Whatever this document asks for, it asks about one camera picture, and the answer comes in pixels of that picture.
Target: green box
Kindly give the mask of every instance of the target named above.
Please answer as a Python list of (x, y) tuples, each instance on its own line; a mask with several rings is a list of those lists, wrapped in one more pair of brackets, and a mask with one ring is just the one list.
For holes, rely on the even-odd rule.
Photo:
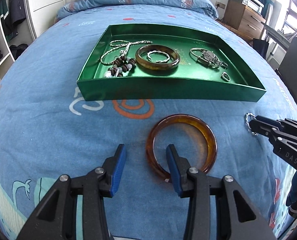
[[(100, 57), (111, 49), (113, 40), (130, 42), (148, 40), (178, 52), (181, 61), (175, 70), (152, 71), (136, 66), (124, 77), (104, 78), (109, 66), (100, 63)], [(132, 45), (128, 57), (143, 44)], [(190, 54), (191, 48), (213, 51), (228, 69), (207, 68)], [(108, 54), (105, 62), (119, 56), (119, 49)], [(231, 78), (221, 78), (225, 71)], [(266, 92), (245, 61), (221, 38), (198, 30), (158, 25), (110, 25), (103, 33), (77, 79), (77, 85), (86, 101), (118, 99), (217, 99), (257, 102)]]

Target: folded blue quilt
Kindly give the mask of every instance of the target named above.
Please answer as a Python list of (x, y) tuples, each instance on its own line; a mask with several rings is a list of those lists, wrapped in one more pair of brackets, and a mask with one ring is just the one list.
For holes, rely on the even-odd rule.
[(219, 14), (210, 0), (74, 0), (58, 10), (56, 22), (80, 11), (101, 7), (103, 5), (151, 4), (186, 8), (197, 11), (213, 19)]

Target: blue bedsheet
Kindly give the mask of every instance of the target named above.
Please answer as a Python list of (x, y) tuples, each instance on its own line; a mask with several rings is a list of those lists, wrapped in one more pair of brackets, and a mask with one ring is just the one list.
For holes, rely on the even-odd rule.
[[(153, 23), (218, 35), (249, 64), (267, 92), (257, 102), (215, 100), (127, 100), (85, 102), (76, 79), (110, 24)], [(180, 240), (188, 200), (161, 181), (145, 157), (150, 129), (178, 113), (201, 118), (218, 142), (209, 175), (231, 174), (277, 234), (287, 214), (285, 199), (294, 170), (272, 152), (263, 136), (252, 136), (244, 115), (297, 120), (297, 107), (271, 67), (242, 39), (210, 17), (156, 5), (118, 5), (70, 15), (43, 33), (16, 60), (0, 85), (0, 227), (14, 239), (48, 188), (61, 174), (82, 176), (124, 143), (128, 156), (119, 191), (105, 200), (113, 235), (143, 240)], [(194, 136), (182, 127), (161, 134), (157, 152), (174, 143), (192, 165), (200, 160)], [(215, 205), (211, 210), (215, 239)], [(78, 239), (81, 239), (80, 220)]]

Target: bolt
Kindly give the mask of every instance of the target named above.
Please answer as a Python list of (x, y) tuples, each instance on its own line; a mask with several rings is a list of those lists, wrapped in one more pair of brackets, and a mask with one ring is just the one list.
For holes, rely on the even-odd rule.
[(233, 177), (231, 176), (231, 175), (226, 175), (225, 177), (224, 177), (224, 179), (227, 181), (227, 182), (232, 182), (234, 179), (233, 179)]
[(189, 172), (190, 172), (190, 173), (193, 173), (193, 174), (196, 174), (196, 173), (199, 172), (199, 170), (198, 170), (197, 168), (195, 168), (195, 167), (190, 167), (190, 168), (189, 168)]
[(60, 181), (67, 181), (68, 180), (68, 175), (61, 175), (59, 180)]
[(95, 169), (95, 172), (97, 174), (102, 174), (104, 172), (104, 169), (102, 167), (98, 167), (98, 168)]

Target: amber bangle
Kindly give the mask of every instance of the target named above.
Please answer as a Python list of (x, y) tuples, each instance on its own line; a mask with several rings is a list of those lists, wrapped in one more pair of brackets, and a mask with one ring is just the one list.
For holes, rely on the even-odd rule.
[[(173, 61), (170, 63), (155, 63), (147, 61), (141, 57), (143, 53), (153, 50), (159, 50), (167, 53)], [(151, 70), (171, 70), (176, 68), (180, 62), (179, 54), (175, 50), (163, 45), (145, 45), (136, 51), (135, 58), (139, 65)]]
[(215, 162), (216, 154), (217, 154), (217, 144), (216, 144), (215, 136), (211, 131), (210, 127), (206, 123), (204, 123), (201, 119), (187, 114), (170, 115), (165, 119), (159, 121), (150, 131), (150, 134), (148, 135), (148, 138), (146, 141), (146, 157), (149, 165), (152, 167), (155, 173), (159, 175), (159, 177), (161, 177), (165, 181), (170, 181), (170, 178), (171, 178), (170, 173), (164, 170), (156, 159), (156, 156), (154, 153), (154, 140), (160, 130), (174, 123), (187, 123), (197, 128), (203, 134), (203, 136), (207, 141), (208, 152), (207, 152), (207, 159), (204, 165), (199, 168), (199, 170), (205, 173), (208, 173)]

